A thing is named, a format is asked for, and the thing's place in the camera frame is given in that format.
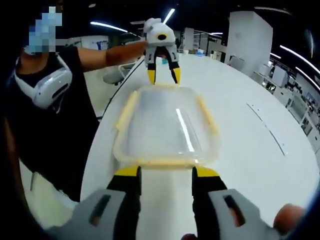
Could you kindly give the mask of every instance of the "black shirt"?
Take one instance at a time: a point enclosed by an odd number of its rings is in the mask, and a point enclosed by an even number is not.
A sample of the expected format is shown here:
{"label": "black shirt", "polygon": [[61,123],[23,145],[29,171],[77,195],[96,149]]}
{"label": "black shirt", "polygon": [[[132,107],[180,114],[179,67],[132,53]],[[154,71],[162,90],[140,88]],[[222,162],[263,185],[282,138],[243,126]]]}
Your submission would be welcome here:
{"label": "black shirt", "polygon": [[[40,173],[58,190],[78,201],[88,153],[99,122],[90,101],[78,49],[68,47],[59,55],[72,72],[72,82],[59,113],[51,108],[36,107],[11,79],[6,117],[21,161],[32,172]],[[43,70],[18,74],[18,77],[34,87],[59,68],[61,64],[53,52]]]}

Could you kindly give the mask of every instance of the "ceiling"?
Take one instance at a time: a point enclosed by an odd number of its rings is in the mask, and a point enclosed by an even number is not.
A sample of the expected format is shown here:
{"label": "ceiling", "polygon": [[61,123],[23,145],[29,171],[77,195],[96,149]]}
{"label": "ceiling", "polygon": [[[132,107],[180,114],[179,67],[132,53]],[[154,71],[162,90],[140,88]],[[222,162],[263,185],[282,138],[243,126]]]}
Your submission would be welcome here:
{"label": "ceiling", "polygon": [[[245,0],[64,0],[63,18],[67,37],[85,35],[121,35],[123,32],[104,27],[90,25],[97,21],[113,25],[138,34],[143,24],[132,25],[130,22],[143,21],[149,18],[164,18],[171,8],[174,14],[168,25],[174,30],[185,27],[204,32],[223,32],[223,40],[227,42],[230,12],[255,11],[273,27],[272,52],[281,56],[281,61],[291,68],[299,66],[312,76],[315,72],[303,61],[293,57],[291,53],[279,46],[286,46],[303,55],[320,68],[320,51],[316,48],[311,58],[310,34],[314,45],[320,47],[320,27],[317,19],[317,8],[308,0],[294,3],[289,0],[256,0],[254,3]],[[255,7],[274,8],[274,10],[255,9]]]}

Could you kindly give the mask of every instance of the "person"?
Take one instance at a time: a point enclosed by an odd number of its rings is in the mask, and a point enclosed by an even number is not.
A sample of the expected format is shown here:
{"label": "person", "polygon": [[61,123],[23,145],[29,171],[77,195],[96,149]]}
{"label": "person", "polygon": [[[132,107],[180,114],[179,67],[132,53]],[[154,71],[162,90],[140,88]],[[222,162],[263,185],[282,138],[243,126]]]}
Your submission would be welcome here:
{"label": "person", "polygon": [[[58,54],[50,52],[48,46],[43,46],[42,52],[30,52],[29,46],[21,49],[16,78],[11,78],[6,89],[4,130],[8,158],[24,200],[19,158],[29,170],[41,174],[72,201],[80,201],[87,157],[99,125],[84,72],[138,58],[146,46],[145,41],[108,50],[69,46]],[[64,64],[72,73],[69,88],[46,109],[35,105],[15,80],[18,78],[34,88]]]}
{"label": "person", "polygon": [[270,74],[269,74],[269,77],[270,77],[270,78],[272,78],[272,77],[274,76],[274,72],[275,72],[276,66],[277,66],[277,64],[275,63],[275,64],[273,65],[273,67],[271,68],[271,71],[270,71]]}
{"label": "person", "polygon": [[181,41],[178,38],[175,39],[175,45],[176,45],[176,49],[180,48]]}

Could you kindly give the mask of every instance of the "hand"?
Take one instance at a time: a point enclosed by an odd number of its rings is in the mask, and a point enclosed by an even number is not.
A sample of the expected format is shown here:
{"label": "hand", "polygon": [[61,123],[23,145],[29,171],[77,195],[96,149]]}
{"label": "hand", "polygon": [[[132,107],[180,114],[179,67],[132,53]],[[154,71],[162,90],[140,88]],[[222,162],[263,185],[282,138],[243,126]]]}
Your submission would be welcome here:
{"label": "hand", "polygon": [[292,204],[284,205],[275,216],[273,227],[282,235],[287,234],[304,215],[305,210]]}
{"label": "hand", "polygon": [[[236,212],[230,208],[231,215],[234,219],[236,226],[240,225],[240,221],[236,215]],[[305,209],[293,204],[284,205],[274,218],[273,227],[281,234],[285,235],[291,231],[303,217]],[[186,234],[181,240],[197,240],[198,238],[194,234]]]}

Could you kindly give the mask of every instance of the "floor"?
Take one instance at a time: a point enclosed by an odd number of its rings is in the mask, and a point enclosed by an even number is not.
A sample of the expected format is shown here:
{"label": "floor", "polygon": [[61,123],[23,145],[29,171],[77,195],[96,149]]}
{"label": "floor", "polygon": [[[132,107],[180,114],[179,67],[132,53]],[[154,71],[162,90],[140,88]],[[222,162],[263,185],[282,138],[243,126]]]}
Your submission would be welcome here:
{"label": "floor", "polygon": [[[107,69],[101,69],[84,74],[97,117],[103,114],[110,98],[118,89],[118,86],[103,81],[103,76],[107,71]],[[47,229],[66,223],[71,218],[73,211],[58,200],[52,184],[37,173],[32,177],[32,173],[25,166],[22,165],[20,168],[29,209],[39,224]]]}

